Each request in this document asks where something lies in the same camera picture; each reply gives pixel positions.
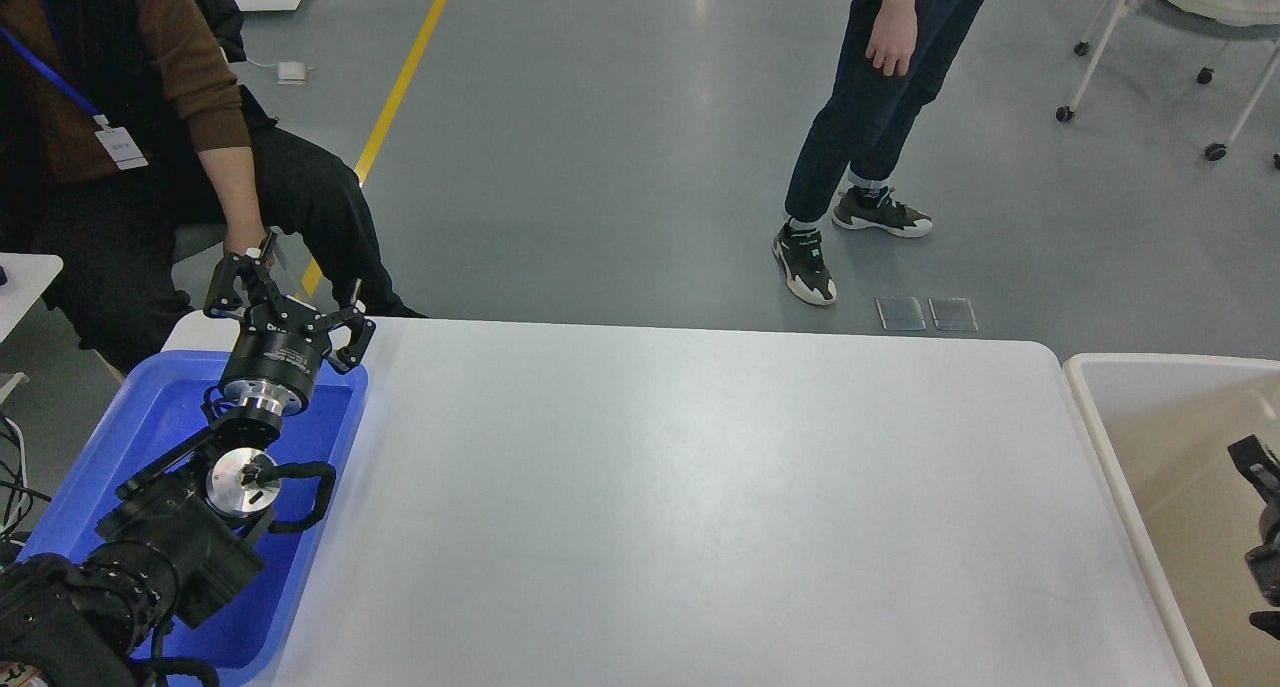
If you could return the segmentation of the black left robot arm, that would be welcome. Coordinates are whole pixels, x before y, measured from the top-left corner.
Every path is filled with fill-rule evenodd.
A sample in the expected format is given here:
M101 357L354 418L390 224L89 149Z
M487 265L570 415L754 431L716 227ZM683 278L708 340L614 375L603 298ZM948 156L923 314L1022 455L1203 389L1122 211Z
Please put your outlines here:
M165 686L220 682L197 658L168 658L175 620L220 612L262 572L264 535L298 535L325 518L338 482L328 462L276 462L270 446L312 400L323 365L348 374L376 330L353 281L320 313L271 280L265 242L215 269L204 304L239 333L202 400L206 423L116 487L81 563L44 551L3 569L5 686Z

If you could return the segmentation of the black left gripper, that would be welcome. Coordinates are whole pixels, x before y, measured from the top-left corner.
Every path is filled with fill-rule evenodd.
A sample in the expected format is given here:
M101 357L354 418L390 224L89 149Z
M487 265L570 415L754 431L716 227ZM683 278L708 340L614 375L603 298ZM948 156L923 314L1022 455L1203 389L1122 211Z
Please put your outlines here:
M266 251L224 255L212 272L204 313L241 321L219 380L221 397L237 406L260 400L276 415L307 408L323 362L335 374L358 367L376 331L376 324L357 307L317 313L310 304L285 304L271 280ZM334 331L347 333L346 344L335 348Z

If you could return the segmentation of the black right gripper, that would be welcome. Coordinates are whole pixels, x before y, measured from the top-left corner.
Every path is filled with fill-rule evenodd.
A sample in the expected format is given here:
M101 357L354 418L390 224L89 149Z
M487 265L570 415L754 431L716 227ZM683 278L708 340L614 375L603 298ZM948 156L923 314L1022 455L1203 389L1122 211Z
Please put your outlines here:
M1258 519L1260 544L1245 551L1245 564L1263 600L1279 606L1279 463L1258 435L1239 438L1228 446L1234 468L1265 504ZM1280 612L1253 612L1249 624L1280 640Z

